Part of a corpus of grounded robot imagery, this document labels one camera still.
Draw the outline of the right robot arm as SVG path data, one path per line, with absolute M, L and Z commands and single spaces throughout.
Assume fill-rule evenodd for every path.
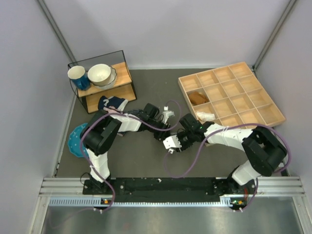
M 234 127 L 222 126 L 213 121 L 204 123 L 187 114 L 180 120 L 183 131 L 173 135 L 172 148 L 178 152 L 199 142 L 204 144 L 220 144 L 242 150 L 247 161 L 234 169 L 228 178 L 228 188 L 239 193 L 251 180 L 260 176 L 270 177 L 280 172 L 279 165 L 291 158 L 290 149 L 285 140 L 277 132 L 263 124 L 248 123 Z

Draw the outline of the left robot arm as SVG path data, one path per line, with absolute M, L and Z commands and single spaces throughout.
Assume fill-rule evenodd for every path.
M 108 168 L 108 150 L 116 136 L 126 132 L 149 131 L 156 140 L 162 141 L 170 135 L 168 119 L 175 114 L 164 107 L 162 114 L 154 105 L 148 103 L 144 109 L 126 113 L 112 108 L 99 110 L 80 134 L 82 145 L 91 163 L 90 182 L 99 193 L 109 191 L 111 182 Z

